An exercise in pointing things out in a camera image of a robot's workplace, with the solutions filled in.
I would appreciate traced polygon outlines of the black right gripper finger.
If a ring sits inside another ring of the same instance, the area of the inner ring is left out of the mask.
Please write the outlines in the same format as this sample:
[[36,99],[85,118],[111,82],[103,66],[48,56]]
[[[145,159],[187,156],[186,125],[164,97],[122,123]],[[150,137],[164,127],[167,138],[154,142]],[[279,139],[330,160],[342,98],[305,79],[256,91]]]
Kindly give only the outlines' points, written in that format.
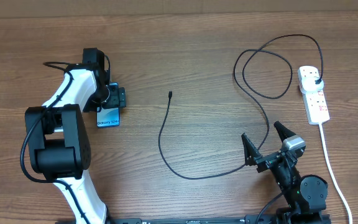
[[279,138],[281,140],[281,142],[284,142],[284,140],[286,140],[287,138],[293,137],[296,135],[296,133],[294,133],[293,131],[289,130],[288,128],[286,128],[281,122],[276,121],[274,122],[274,127],[277,130],[277,133],[279,135]]
[[259,150],[254,146],[252,141],[247,137],[245,133],[241,135],[242,143],[244,146],[245,165],[255,166],[257,160],[262,158]]

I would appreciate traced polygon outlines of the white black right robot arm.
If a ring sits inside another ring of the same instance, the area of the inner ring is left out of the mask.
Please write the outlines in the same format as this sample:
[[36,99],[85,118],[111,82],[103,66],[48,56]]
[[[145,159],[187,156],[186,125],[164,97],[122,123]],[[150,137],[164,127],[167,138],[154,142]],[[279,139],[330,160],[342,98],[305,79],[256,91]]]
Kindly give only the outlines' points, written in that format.
[[246,223],[331,223],[326,209],[328,183],[318,175],[301,176],[296,168],[306,149],[304,139],[276,121],[274,127],[282,142],[281,148],[263,156],[252,141],[242,134],[245,165],[256,166],[257,172],[269,170],[280,188],[257,215],[246,215]]

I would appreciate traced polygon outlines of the Samsung Galaxy smartphone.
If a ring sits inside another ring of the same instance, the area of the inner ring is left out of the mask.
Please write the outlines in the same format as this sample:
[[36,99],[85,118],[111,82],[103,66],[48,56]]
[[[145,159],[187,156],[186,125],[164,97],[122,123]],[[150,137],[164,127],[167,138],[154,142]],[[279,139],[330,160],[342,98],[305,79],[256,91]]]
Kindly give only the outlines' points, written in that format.
[[99,107],[96,113],[96,125],[98,128],[108,128],[119,126],[120,124],[120,113],[119,108],[104,109]]

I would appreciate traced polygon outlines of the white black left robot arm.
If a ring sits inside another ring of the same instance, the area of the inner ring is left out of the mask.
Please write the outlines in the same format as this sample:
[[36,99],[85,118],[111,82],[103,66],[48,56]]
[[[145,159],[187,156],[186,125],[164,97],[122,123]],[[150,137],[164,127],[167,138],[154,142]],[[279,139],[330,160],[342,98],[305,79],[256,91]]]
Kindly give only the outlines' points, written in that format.
[[25,112],[20,165],[31,181],[53,184],[74,213],[73,223],[114,223],[91,180],[91,145],[83,113],[95,112],[99,128],[119,126],[126,91],[111,81],[109,57],[85,48],[81,63],[45,62],[64,80],[43,105]]

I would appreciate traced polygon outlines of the white power strip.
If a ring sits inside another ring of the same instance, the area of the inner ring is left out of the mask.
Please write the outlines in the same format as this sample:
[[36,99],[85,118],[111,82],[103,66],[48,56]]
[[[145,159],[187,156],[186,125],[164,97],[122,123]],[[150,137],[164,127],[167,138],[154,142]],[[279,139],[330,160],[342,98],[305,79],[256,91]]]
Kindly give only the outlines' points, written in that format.
[[[318,69],[309,65],[300,67],[297,71],[297,74],[299,86],[301,77],[315,77],[315,79],[320,78]],[[305,104],[305,111],[309,124],[318,125],[330,120],[323,89],[309,94],[302,94],[302,97]]]

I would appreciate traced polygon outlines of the white charger plug adapter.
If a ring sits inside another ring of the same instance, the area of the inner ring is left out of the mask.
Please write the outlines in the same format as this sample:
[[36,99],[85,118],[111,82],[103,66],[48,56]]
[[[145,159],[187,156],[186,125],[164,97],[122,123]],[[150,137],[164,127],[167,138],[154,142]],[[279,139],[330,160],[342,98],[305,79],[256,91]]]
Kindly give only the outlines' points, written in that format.
[[309,94],[322,90],[324,88],[324,82],[321,80],[317,83],[318,80],[319,79],[315,79],[315,77],[301,77],[300,91],[302,94]]

